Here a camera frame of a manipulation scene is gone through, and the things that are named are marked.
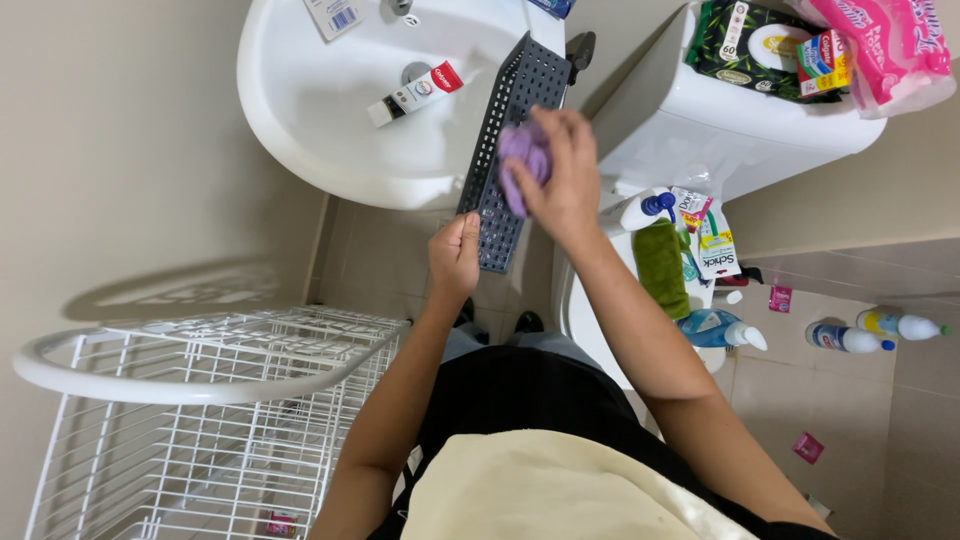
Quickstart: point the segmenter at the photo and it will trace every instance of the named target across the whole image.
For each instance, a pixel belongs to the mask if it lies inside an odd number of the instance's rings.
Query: blue detergent bottle
[[[761,351],[767,350],[767,341],[759,330],[723,309],[697,309],[677,321],[677,327],[694,347],[726,347],[749,343]]]

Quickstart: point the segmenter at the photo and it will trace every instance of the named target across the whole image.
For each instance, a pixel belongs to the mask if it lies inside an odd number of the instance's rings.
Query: toilet tank
[[[799,105],[695,72],[684,57],[699,15],[699,2],[683,7],[593,119],[600,173],[621,192],[681,185],[729,201],[883,132],[886,120],[861,120],[849,97]]]

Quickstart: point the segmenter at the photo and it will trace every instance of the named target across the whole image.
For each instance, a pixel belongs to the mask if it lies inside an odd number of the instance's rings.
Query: white sink
[[[260,142],[334,195],[389,209],[451,209],[460,200],[500,64],[528,30],[562,54],[564,24],[528,0],[414,0],[411,27],[385,0],[325,42],[303,0],[253,0],[237,86]],[[367,107],[402,85],[413,61],[450,61],[465,85],[376,129]]]

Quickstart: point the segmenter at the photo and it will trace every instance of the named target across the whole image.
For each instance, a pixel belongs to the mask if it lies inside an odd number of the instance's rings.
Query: green towel
[[[634,260],[640,284],[671,319],[683,319],[690,314],[680,239],[669,219],[660,218],[634,233]]]

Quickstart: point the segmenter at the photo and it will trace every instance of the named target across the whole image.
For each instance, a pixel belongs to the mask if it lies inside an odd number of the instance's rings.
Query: faucet
[[[414,0],[387,0],[387,3],[390,4],[390,9],[394,11],[394,15],[402,17],[410,12]]]

